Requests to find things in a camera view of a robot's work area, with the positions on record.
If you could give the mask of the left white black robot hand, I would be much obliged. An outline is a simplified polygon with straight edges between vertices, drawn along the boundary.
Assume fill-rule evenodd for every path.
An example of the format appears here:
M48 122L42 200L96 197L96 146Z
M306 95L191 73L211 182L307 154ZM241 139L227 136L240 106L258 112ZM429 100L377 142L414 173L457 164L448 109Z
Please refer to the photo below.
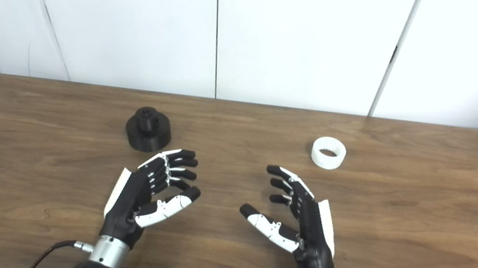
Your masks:
M133 249L144 229L189 207L201 195L186 182L197 175L196 153L176 149L155 154L135 171L124 168L103 211L100 236L110 236Z

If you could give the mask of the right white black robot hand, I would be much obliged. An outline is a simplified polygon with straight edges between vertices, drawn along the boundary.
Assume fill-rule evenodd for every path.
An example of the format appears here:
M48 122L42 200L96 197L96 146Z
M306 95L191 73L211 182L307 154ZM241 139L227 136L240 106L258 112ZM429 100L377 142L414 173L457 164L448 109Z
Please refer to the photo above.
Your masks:
M303 180L288 169L268 165L273 177L269 183L283 194L272 194L269 200L289 208L299 228L263 215L255 207L243 204L240 213L272 243L294 255L297 268L335 268L334 226L328 200L316 201Z

